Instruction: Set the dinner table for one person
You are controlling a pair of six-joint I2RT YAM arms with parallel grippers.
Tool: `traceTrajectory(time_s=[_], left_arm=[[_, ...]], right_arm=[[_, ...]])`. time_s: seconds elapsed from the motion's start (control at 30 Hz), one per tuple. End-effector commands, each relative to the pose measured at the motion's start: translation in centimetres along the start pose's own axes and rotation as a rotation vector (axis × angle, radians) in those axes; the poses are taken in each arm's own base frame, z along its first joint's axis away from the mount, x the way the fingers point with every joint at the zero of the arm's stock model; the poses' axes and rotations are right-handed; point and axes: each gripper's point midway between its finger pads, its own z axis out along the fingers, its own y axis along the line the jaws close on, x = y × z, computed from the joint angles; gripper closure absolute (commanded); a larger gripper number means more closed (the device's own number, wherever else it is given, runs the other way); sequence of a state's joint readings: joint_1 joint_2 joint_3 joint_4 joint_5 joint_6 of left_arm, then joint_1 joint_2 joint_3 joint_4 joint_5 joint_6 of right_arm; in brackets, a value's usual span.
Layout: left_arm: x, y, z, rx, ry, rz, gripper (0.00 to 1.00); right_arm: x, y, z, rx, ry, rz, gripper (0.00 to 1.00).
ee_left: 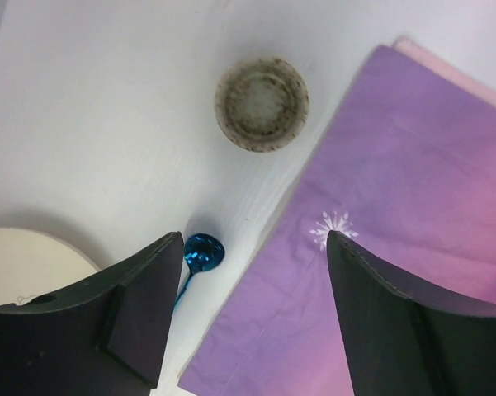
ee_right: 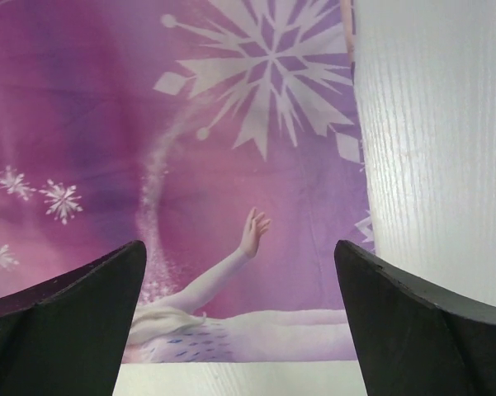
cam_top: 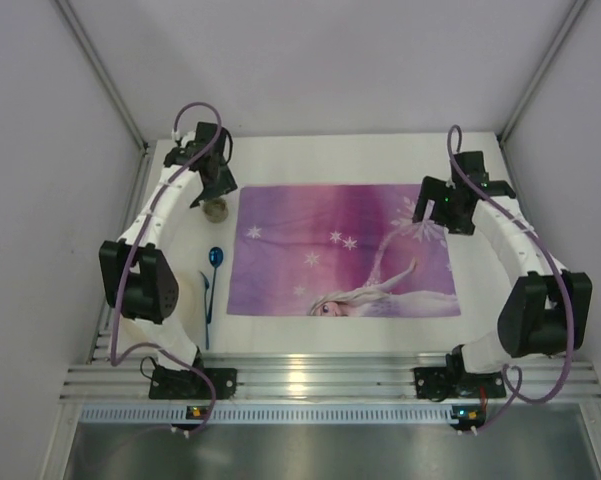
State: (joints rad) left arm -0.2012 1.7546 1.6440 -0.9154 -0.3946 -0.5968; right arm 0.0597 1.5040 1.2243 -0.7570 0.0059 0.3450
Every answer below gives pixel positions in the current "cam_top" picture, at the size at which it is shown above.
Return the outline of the speckled ceramic cup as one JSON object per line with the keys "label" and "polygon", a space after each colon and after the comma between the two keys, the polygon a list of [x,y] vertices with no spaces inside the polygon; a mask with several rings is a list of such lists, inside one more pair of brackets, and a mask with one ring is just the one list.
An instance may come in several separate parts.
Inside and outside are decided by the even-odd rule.
{"label": "speckled ceramic cup", "polygon": [[204,201],[202,211],[207,221],[219,224],[224,222],[229,215],[229,208],[224,198],[214,198]]}

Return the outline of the blue metallic fork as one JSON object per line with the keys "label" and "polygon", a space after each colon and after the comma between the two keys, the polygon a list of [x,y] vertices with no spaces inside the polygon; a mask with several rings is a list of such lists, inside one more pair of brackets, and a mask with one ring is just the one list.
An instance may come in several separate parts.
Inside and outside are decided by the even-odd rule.
{"label": "blue metallic fork", "polygon": [[210,348],[210,332],[209,332],[209,293],[210,293],[210,282],[208,277],[202,272],[199,271],[199,274],[202,277],[202,281],[204,284],[204,318],[205,318],[205,349],[208,350]]}

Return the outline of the blue metallic spoon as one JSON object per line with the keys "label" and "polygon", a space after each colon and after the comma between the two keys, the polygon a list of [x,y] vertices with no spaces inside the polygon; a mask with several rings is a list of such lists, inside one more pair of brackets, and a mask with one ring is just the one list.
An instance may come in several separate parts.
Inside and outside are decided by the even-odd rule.
{"label": "blue metallic spoon", "polygon": [[209,296],[209,304],[208,304],[208,312],[207,312],[207,323],[210,324],[213,317],[214,310],[214,300],[215,300],[215,289],[216,289],[216,280],[217,280],[217,272],[219,267],[224,262],[224,251],[219,246],[214,246],[209,251],[209,262],[213,267],[213,275],[212,281],[210,285],[210,296]]}

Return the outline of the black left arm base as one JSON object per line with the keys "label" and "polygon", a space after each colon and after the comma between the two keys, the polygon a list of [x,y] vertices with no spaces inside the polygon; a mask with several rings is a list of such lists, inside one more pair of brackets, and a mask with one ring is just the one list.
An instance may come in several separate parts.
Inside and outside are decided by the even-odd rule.
{"label": "black left arm base", "polygon": [[[218,400],[227,400],[235,394],[238,374],[235,368],[204,367],[201,359],[197,359],[194,366],[202,368],[215,388]],[[146,356],[140,362],[140,373],[150,380],[148,396],[152,400],[211,399],[210,387],[190,370],[169,370],[160,366],[153,357]]]}

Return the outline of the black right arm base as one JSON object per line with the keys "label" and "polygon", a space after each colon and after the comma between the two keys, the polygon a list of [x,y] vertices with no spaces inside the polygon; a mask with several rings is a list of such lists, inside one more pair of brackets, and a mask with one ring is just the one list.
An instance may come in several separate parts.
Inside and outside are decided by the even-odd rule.
{"label": "black right arm base", "polygon": [[444,366],[416,367],[413,375],[418,399],[443,402],[447,399],[506,397],[502,375],[499,372],[467,372],[459,349],[445,355]]}

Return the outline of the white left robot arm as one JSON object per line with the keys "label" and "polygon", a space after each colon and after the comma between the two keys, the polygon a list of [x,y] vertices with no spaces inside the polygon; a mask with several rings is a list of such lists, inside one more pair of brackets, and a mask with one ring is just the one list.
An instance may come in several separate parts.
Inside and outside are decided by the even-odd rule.
{"label": "white left robot arm", "polygon": [[184,294],[167,251],[190,209],[237,189],[225,158],[232,148],[231,134],[214,123],[200,122],[194,133],[178,137],[136,219],[117,240],[102,243],[103,286],[114,310],[112,365],[151,348],[168,370],[194,366],[199,347],[185,333],[178,307]]}

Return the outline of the cream plate with bear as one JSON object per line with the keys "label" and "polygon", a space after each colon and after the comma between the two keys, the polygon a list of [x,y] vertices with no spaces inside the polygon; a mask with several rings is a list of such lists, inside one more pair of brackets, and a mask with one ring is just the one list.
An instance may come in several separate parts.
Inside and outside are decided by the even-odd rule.
{"label": "cream plate with bear", "polygon": [[152,343],[183,360],[198,350],[196,341],[204,329],[202,283],[191,276],[176,273],[179,295],[174,311],[161,325],[149,320],[122,317],[119,324],[118,348],[127,349],[139,343]]}

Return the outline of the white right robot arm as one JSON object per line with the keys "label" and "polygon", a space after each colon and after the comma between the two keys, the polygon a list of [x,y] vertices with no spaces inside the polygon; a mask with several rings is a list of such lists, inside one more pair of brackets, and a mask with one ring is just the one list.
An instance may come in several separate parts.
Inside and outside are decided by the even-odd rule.
{"label": "white right robot arm", "polygon": [[412,220],[431,220],[451,234],[480,232],[512,284],[495,330],[454,349],[467,373],[493,373],[514,358],[581,347],[591,279],[543,253],[514,190],[489,177],[482,152],[455,154],[448,181],[425,177]]}

